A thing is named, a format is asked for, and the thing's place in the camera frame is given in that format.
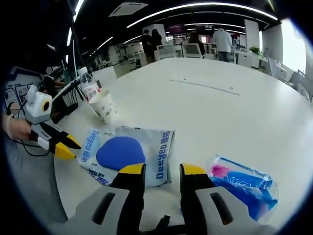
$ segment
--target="office room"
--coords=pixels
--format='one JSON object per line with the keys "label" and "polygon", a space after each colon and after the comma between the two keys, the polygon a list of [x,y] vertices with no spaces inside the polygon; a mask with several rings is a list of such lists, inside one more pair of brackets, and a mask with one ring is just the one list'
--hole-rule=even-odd
{"label": "office room", "polygon": [[312,6],[10,5],[1,137],[6,204],[22,224],[13,230],[270,235],[306,227],[313,37],[303,16]]}

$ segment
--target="human hand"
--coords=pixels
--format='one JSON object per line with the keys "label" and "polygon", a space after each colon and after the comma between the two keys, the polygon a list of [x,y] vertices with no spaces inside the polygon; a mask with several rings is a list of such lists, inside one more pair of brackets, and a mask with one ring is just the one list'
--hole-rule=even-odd
{"label": "human hand", "polygon": [[25,119],[10,118],[8,132],[13,139],[28,140],[31,133],[31,127]]}

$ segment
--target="blue and pink package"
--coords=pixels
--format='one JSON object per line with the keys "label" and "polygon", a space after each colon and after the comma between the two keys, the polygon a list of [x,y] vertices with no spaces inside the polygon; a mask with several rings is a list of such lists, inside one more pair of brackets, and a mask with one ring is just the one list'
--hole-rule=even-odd
{"label": "blue and pink package", "polygon": [[278,202],[278,185],[260,171],[217,156],[208,176],[248,206],[249,215],[258,221]]}

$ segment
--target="desk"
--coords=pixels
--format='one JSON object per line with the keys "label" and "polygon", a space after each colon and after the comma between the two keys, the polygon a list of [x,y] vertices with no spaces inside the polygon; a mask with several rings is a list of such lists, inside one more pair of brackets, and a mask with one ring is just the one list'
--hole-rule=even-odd
{"label": "desk", "polygon": [[[232,87],[239,95],[173,82],[186,77]],[[147,188],[140,229],[155,228],[166,214],[183,223],[179,164],[205,167],[216,154],[270,174],[280,200],[269,223],[280,228],[298,208],[313,176],[313,113],[307,102],[277,79],[232,63],[167,58],[135,70],[107,87],[125,125],[176,129],[170,171],[173,182]],[[59,125],[83,142],[100,123],[82,104]],[[60,198],[68,217],[101,187],[76,161],[55,158]]]}

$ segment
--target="potted plant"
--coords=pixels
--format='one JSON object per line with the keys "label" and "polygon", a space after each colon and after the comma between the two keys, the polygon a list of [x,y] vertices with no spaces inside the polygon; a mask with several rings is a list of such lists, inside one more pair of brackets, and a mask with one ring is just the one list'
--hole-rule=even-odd
{"label": "potted plant", "polygon": [[256,55],[260,54],[260,49],[257,46],[250,47],[250,51]]}

